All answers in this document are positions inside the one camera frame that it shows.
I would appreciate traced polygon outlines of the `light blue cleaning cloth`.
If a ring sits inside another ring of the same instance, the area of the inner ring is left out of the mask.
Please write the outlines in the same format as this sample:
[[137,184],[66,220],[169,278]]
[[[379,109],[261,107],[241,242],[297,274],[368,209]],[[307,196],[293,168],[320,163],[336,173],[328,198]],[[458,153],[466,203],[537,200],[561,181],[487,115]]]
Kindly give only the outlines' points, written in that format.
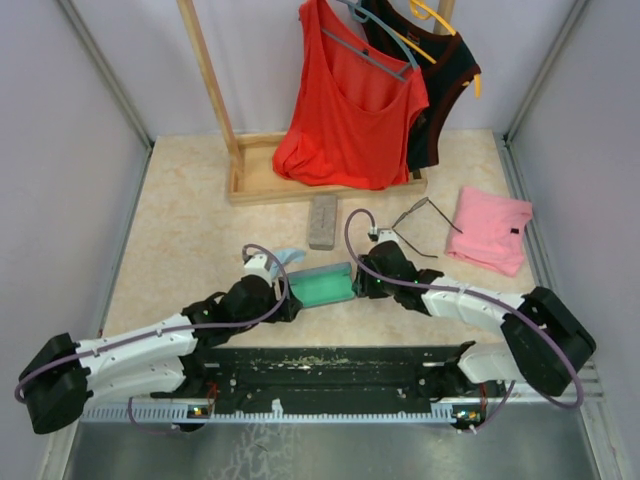
[[[278,262],[286,267],[290,263],[300,263],[306,257],[306,251],[299,248],[283,248],[274,252],[274,256]],[[270,268],[270,275],[272,279],[277,278],[281,274],[281,269],[277,263],[274,263]]]

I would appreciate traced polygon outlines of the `blue-grey glasses case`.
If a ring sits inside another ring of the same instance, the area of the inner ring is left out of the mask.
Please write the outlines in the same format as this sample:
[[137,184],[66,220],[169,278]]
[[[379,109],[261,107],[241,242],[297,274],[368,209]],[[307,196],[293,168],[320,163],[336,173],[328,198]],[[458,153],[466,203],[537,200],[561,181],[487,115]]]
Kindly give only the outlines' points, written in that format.
[[352,265],[349,262],[300,270],[290,273],[288,279],[292,293],[304,309],[355,298]]

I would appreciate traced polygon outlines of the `grey glasses case green lining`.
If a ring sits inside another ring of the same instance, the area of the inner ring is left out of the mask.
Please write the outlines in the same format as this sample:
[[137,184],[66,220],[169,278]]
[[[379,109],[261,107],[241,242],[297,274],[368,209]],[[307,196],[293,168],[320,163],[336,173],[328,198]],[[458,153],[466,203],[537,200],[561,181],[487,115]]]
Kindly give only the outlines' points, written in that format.
[[317,195],[310,204],[307,242],[312,250],[334,249],[337,229],[338,197]]

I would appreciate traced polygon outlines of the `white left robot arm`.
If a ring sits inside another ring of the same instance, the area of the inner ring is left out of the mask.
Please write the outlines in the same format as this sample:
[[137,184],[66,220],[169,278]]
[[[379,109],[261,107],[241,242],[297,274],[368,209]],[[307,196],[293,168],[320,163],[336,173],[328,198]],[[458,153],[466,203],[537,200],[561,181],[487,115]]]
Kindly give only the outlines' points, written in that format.
[[246,275],[229,291],[149,327],[85,341],[68,333],[51,337],[19,375],[15,396],[37,435],[56,432],[85,410],[119,397],[194,397],[208,384],[196,353],[262,322],[291,322],[302,307],[288,281]]

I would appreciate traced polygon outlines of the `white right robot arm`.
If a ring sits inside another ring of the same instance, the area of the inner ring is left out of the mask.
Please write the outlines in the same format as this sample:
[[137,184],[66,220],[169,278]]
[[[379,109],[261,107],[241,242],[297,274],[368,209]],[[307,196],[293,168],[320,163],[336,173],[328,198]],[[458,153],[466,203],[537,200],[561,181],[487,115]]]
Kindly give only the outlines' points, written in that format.
[[558,397],[596,351],[593,336],[548,288],[501,293],[469,286],[438,270],[417,269],[394,240],[377,243],[356,263],[357,296],[391,297],[409,311],[501,337],[498,344],[472,344],[456,357],[446,380],[458,395],[504,380]]

